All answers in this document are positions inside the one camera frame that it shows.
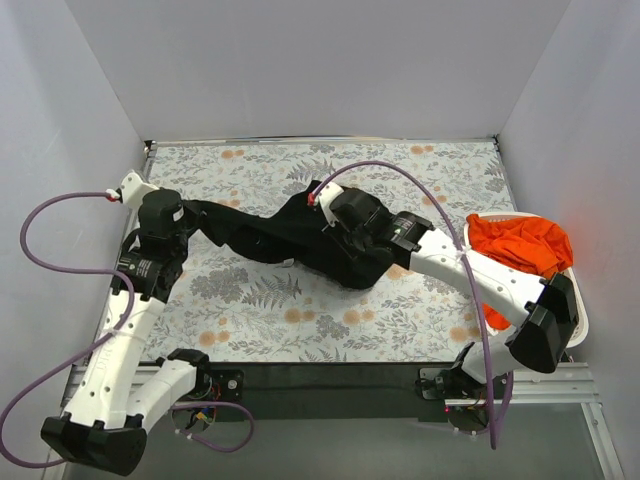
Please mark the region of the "black t shirt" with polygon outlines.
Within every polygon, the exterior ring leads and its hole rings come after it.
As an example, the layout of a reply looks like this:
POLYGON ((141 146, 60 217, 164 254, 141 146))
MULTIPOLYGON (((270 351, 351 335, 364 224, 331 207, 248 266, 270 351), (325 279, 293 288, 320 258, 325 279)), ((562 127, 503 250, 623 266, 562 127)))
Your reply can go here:
POLYGON ((197 226, 216 246, 265 264, 293 259, 313 272, 354 290, 372 287, 393 264, 391 252, 375 247, 359 252, 344 239, 324 232, 322 212, 307 205, 320 184, 291 196, 272 216, 260 217, 205 200, 186 200, 184 207, 198 216, 197 226))

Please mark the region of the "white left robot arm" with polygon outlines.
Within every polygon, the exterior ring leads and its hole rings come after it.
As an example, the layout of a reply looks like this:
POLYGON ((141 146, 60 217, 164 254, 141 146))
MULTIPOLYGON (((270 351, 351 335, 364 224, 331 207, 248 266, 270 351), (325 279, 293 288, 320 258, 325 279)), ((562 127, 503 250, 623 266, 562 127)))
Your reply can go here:
POLYGON ((121 476, 139 464, 147 435, 180 399, 205 398, 213 386, 207 355, 173 353, 137 391, 131 389, 151 330, 182 274, 198 217, 180 194, 158 189, 138 209, 136 240, 123 246, 111 282, 103 335, 63 413, 48 417, 42 439, 64 460, 121 476))

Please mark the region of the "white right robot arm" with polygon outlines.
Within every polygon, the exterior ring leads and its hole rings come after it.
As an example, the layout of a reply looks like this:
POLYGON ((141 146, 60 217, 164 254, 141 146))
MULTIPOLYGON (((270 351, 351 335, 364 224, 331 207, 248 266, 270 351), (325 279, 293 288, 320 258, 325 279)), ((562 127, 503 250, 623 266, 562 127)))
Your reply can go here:
POLYGON ((492 381, 515 369, 555 372, 578 325, 573 281, 517 271, 474 250, 461 251, 451 237, 413 213, 390 212, 373 196, 335 183, 316 199, 327 230, 359 256, 391 260, 402 268, 433 277, 499 312, 510 330, 488 343, 466 345, 453 365, 427 380, 448 398, 486 394, 492 381))

